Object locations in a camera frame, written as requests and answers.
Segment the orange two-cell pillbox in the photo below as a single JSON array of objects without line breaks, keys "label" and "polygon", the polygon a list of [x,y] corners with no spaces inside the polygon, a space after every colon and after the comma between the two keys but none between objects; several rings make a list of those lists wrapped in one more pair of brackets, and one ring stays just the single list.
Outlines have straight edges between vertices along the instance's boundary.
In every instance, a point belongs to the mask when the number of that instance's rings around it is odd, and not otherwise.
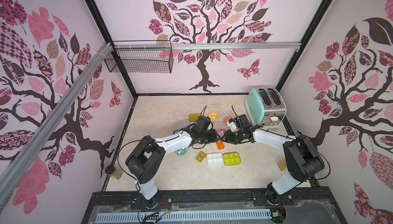
[{"label": "orange two-cell pillbox", "polygon": [[223,150],[225,148],[224,143],[221,140],[217,141],[216,145],[218,150]]}]

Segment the yellow small pillbox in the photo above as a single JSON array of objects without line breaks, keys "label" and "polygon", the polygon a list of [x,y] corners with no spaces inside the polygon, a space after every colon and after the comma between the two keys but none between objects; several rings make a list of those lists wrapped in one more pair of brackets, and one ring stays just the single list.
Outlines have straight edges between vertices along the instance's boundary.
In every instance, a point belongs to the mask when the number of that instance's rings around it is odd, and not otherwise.
[{"label": "yellow small pillbox", "polygon": [[203,151],[199,152],[198,155],[196,156],[196,160],[201,163],[203,160],[207,157],[207,154],[204,153]]}]

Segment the white square pillbox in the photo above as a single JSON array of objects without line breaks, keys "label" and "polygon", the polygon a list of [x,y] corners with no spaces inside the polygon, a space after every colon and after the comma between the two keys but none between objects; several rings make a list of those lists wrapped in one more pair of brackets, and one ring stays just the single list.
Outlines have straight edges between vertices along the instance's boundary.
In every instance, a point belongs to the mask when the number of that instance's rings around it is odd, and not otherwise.
[{"label": "white square pillbox", "polygon": [[223,155],[221,153],[208,153],[206,155],[206,160],[209,167],[221,166],[224,164]]}]

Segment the lime green square pillbox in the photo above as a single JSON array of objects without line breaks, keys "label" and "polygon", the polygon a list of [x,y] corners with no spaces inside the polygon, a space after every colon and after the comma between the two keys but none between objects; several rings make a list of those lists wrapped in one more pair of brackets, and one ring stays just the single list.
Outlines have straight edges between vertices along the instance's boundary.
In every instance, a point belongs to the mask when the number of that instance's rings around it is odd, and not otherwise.
[{"label": "lime green square pillbox", "polygon": [[241,164],[241,158],[238,152],[231,152],[223,154],[225,166],[236,166]]}]

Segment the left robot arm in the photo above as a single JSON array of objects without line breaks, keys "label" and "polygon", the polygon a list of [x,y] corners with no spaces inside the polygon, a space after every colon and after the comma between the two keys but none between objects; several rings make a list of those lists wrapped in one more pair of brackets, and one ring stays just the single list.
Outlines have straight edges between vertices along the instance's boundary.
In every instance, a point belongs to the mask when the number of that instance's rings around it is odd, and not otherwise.
[{"label": "left robot arm", "polygon": [[154,139],[145,136],[127,157],[125,165],[137,181],[145,201],[157,201],[158,188],[154,177],[166,155],[195,144],[210,144],[220,140],[213,122],[206,116],[180,129],[174,135]]}]

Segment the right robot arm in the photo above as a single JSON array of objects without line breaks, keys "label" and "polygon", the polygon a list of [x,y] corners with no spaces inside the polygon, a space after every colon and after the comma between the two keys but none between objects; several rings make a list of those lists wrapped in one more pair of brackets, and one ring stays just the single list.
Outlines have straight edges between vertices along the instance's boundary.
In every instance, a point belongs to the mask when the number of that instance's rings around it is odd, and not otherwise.
[{"label": "right robot arm", "polygon": [[286,194],[325,168],[322,155],[308,136],[286,136],[267,130],[262,125],[252,125],[246,115],[229,119],[227,126],[229,130],[223,135],[225,143],[259,143],[284,154],[287,168],[279,178],[267,186],[268,200]]}]

